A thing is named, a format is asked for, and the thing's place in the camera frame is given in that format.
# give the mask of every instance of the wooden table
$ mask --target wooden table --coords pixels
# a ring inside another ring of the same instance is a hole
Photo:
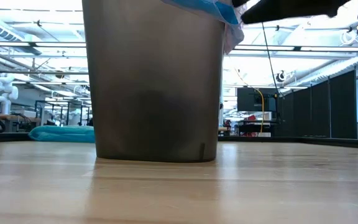
[[[94,148],[0,143],[0,224],[358,223],[358,149],[227,142],[214,162],[167,164]]]

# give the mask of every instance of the ceiling light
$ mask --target ceiling light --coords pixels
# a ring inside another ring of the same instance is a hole
[[[295,47],[290,46],[261,46],[261,45],[238,45],[234,50],[274,50],[274,51],[291,51]]]
[[[30,82],[31,84],[38,84],[38,85],[61,85],[63,83],[59,82]]]
[[[38,47],[86,47],[86,43],[77,42],[77,43],[64,43],[64,42],[36,42]]]
[[[63,96],[77,96],[77,94],[74,94],[74,93],[72,93],[70,91],[60,91],[60,90],[58,90],[56,92],[61,94],[61,95],[63,95]]]
[[[276,88],[275,86],[248,86],[249,88]]]
[[[71,83],[65,83],[66,85],[89,85],[87,82],[71,82]]]
[[[26,42],[0,41],[0,47],[30,47],[30,44]]]
[[[284,88],[289,88],[291,90],[304,90],[304,89],[307,89],[308,87],[305,87],[305,86],[286,86]]]
[[[301,51],[320,51],[320,52],[357,52],[358,47],[302,47]]]
[[[243,88],[247,87],[247,85],[222,85],[223,87],[233,87],[233,88]]]
[[[68,102],[53,102],[52,104],[55,104],[55,105],[67,105]]]
[[[51,91],[50,89],[48,89],[47,87],[41,86],[41,85],[34,85],[35,87],[37,87],[40,90],[45,90],[45,91]]]

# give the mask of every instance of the white robot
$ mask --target white robot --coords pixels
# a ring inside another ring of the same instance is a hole
[[[1,103],[1,114],[9,114],[11,110],[11,100],[16,100],[19,97],[19,90],[16,86],[12,85],[14,80],[13,74],[3,73],[0,75],[0,103]]]

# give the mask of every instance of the gray trash can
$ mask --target gray trash can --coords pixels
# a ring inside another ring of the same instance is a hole
[[[160,0],[83,0],[96,154],[216,157],[224,24]]]

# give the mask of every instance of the plastic bag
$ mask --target plastic bag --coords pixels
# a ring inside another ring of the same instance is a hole
[[[39,126],[29,133],[29,137],[36,141],[94,143],[94,131],[90,126]]]
[[[202,16],[212,16],[226,24],[224,52],[230,53],[244,40],[240,16],[243,8],[235,9],[231,0],[162,0],[164,3]]]

